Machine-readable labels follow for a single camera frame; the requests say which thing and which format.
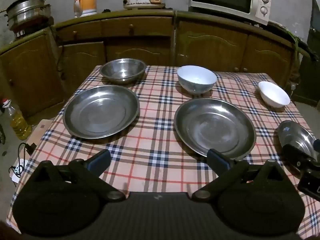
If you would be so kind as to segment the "cooking oil bottle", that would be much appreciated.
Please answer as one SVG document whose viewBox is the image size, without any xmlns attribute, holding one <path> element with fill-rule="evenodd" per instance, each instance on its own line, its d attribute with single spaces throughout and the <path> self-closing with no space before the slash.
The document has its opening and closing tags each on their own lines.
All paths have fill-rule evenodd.
<svg viewBox="0 0 320 240">
<path fill-rule="evenodd" d="M 3 108 L 8 111 L 10 126 L 20 140 L 26 140 L 32 133 L 32 127 L 26 122 L 20 108 L 10 99 L 3 99 Z"/>
</svg>

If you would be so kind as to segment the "small steel plate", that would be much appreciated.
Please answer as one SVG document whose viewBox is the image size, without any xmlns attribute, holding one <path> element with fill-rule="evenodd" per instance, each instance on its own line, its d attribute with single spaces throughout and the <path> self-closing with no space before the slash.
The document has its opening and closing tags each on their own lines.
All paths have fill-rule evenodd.
<svg viewBox="0 0 320 240">
<path fill-rule="evenodd" d="M 319 153 L 313 147 L 316 138 L 303 126 L 294 121 L 286 120 L 280 123 L 277 131 L 281 147 L 290 144 L 314 159 L 318 159 Z"/>
</svg>

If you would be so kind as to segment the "brown wooden sideboard cabinet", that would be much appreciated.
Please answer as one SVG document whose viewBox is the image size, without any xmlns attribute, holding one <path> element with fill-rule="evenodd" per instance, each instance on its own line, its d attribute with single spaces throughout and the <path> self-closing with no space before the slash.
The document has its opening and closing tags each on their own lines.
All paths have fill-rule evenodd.
<svg viewBox="0 0 320 240">
<path fill-rule="evenodd" d="M 116 11 L 58 23 L 1 47 L 1 97 L 30 123 L 54 115 L 95 66 L 133 58 L 148 65 L 198 65 L 266 73 L 289 88 L 291 42 L 227 18 L 177 10 Z"/>
</svg>

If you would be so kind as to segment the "plaid tablecloth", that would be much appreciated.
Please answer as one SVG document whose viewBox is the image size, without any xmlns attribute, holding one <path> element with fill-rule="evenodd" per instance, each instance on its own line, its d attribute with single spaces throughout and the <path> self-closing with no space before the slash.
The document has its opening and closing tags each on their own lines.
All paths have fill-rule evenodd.
<svg viewBox="0 0 320 240">
<path fill-rule="evenodd" d="M 272 136 L 282 121 L 307 126 L 294 104 L 275 110 L 263 103 L 257 93 L 258 83 L 269 80 L 266 74 L 219 73 L 217 83 L 207 93 L 210 98 L 236 105 L 253 122 L 257 141 L 247 160 L 255 164 L 277 156 Z M 71 136 L 59 114 L 33 153 L 18 188 L 25 185 L 43 160 L 66 164 L 77 157 L 88 158 L 103 148 L 110 151 L 112 164 L 102 179 L 124 192 L 191 192 L 215 178 L 209 167 L 176 138 L 175 112 L 190 98 L 178 83 L 176 68 L 149 66 L 144 80 L 132 85 L 131 90 L 140 101 L 139 118 L 119 135 L 101 142 Z"/>
</svg>

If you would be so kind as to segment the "orange electric kettle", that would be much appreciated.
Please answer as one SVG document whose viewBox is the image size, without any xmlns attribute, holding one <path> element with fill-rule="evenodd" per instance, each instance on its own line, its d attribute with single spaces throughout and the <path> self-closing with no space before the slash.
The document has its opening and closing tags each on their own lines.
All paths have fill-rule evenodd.
<svg viewBox="0 0 320 240">
<path fill-rule="evenodd" d="M 96 0 L 74 0 L 74 17 L 80 18 L 97 14 Z"/>
</svg>

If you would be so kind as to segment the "blue-white ceramic bowl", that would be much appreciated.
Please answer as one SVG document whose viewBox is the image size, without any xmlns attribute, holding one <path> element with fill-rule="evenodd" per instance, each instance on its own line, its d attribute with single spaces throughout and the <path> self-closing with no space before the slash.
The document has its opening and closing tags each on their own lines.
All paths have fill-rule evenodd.
<svg viewBox="0 0 320 240">
<path fill-rule="evenodd" d="M 217 76 L 214 72 L 194 65 L 178 68 L 177 76 L 181 87 L 193 95 L 210 91 L 217 82 Z"/>
</svg>

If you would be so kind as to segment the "steel mixing bowl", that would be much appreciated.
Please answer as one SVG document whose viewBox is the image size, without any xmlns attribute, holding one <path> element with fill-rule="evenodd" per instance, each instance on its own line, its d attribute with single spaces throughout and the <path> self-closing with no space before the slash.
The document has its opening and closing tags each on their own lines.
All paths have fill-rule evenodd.
<svg viewBox="0 0 320 240">
<path fill-rule="evenodd" d="M 99 72 L 111 83 L 126 85 L 141 79 L 145 70 L 146 64 L 143 61 L 124 58 L 102 65 Z"/>
</svg>

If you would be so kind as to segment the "shallow white bowl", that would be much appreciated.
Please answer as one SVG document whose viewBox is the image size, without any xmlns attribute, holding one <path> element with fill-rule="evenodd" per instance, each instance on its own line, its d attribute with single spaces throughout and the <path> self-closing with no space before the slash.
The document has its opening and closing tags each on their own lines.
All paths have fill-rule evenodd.
<svg viewBox="0 0 320 240">
<path fill-rule="evenodd" d="M 282 108 L 291 102 L 288 94 L 274 83 L 261 81 L 258 87 L 263 101 L 273 108 Z"/>
</svg>

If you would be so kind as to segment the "large steel plate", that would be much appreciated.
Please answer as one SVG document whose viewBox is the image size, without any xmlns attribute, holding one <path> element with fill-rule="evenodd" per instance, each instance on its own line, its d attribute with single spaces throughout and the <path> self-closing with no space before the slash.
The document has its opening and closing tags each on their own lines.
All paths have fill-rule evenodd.
<svg viewBox="0 0 320 240">
<path fill-rule="evenodd" d="M 257 138 L 253 122 L 241 109 L 211 98 L 180 105 L 174 127 L 184 144 L 204 157 L 214 149 L 231 159 L 243 159 L 253 150 Z"/>
<path fill-rule="evenodd" d="M 103 85 L 74 96 L 64 107 L 63 123 L 73 136 L 103 139 L 130 126 L 139 112 L 139 99 L 132 90 Z"/>
</svg>

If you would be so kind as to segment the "dark door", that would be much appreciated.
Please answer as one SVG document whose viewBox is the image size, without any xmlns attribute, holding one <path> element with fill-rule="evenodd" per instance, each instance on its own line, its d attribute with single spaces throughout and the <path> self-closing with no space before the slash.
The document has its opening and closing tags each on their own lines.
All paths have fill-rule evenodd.
<svg viewBox="0 0 320 240">
<path fill-rule="evenodd" d="M 300 82 L 293 93 L 293 99 L 316 107 L 319 105 L 319 0 L 312 0 L 307 44 L 310 56 L 302 59 Z"/>
</svg>

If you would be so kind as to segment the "stacked steel steamer pot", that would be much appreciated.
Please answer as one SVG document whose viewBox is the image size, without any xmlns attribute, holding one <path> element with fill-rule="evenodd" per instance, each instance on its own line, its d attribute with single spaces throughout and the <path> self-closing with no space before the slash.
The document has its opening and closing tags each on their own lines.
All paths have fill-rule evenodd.
<svg viewBox="0 0 320 240">
<path fill-rule="evenodd" d="M 17 0 L 6 9 L 10 30 L 38 18 L 50 18 L 50 4 L 46 0 Z"/>
</svg>

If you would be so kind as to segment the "green cloth on cabinet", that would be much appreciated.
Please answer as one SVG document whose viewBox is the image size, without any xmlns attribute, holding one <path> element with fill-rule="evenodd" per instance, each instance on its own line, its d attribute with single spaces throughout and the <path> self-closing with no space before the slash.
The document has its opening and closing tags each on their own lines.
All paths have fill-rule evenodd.
<svg viewBox="0 0 320 240">
<path fill-rule="evenodd" d="M 270 28 L 270 32 L 282 36 L 292 44 L 293 53 L 292 53 L 292 67 L 290 70 L 290 81 L 298 82 L 300 79 L 300 65 L 302 59 L 306 57 L 310 60 L 316 60 L 317 55 L 313 53 L 313 51 L 309 48 L 309 46 L 298 36 L 293 34 L 287 27 L 284 25 L 269 21 L 268 27 Z"/>
</svg>

